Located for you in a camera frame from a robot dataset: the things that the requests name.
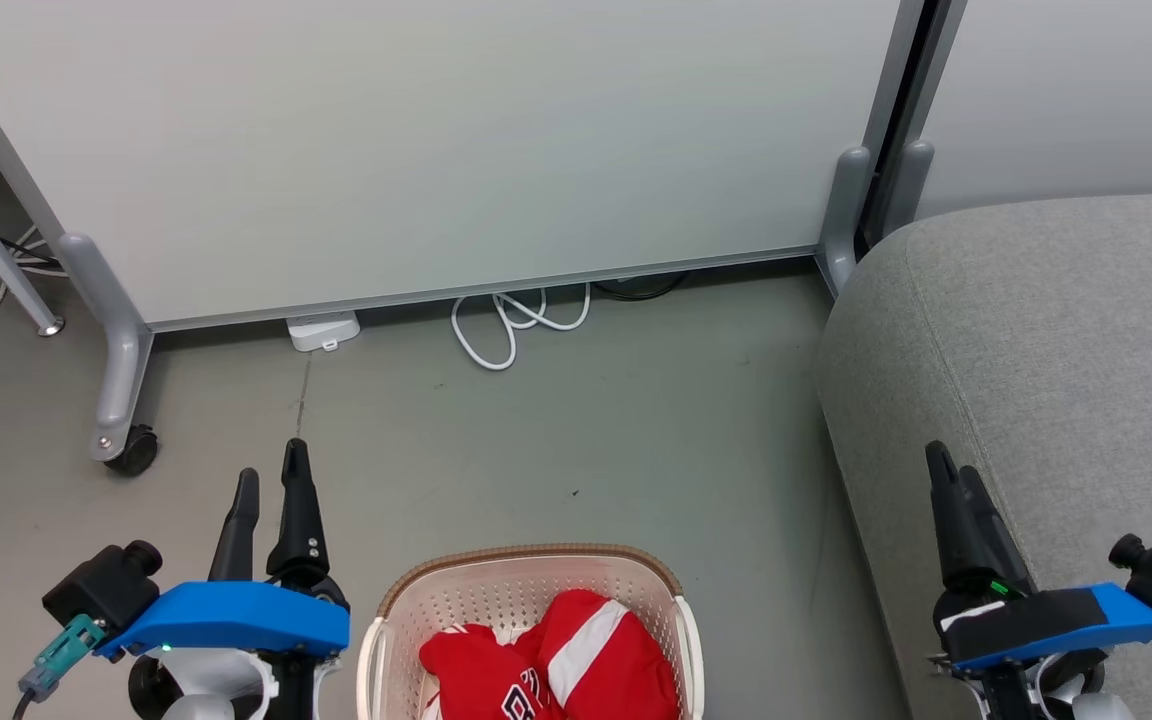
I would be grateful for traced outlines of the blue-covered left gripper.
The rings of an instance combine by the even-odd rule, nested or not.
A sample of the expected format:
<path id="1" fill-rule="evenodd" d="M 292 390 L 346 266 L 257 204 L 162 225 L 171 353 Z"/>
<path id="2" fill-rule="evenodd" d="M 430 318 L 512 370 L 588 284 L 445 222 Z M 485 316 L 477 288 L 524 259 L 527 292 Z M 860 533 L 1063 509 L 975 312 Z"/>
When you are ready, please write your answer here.
<path id="1" fill-rule="evenodd" d="M 306 442 L 285 445 L 285 500 L 275 546 L 266 561 L 271 584 L 251 582 L 253 533 L 260 518 L 259 473 L 238 473 L 209 582 L 187 582 L 156 598 L 124 632 L 93 655 L 142 655 L 156 647 L 301 652 L 333 655 L 348 647 L 349 602 L 329 577 L 329 552 Z"/>

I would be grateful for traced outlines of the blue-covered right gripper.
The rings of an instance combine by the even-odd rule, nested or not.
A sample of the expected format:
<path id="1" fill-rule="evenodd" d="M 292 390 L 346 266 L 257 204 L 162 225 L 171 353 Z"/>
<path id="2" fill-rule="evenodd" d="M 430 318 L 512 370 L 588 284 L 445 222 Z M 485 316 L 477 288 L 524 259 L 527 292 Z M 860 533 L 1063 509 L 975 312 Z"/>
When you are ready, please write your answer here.
<path id="1" fill-rule="evenodd" d="M 957 467 L 938 439 L 925 446 L 943 588 L 987 593 L 998 575 L 1023 598 L 935 620 L 952 667 L 964 673 L 1056 653 L 1152 642 L 1152 609 L 1114 583 L 1036 591 L 1002 514 L 977 469 Z"/>

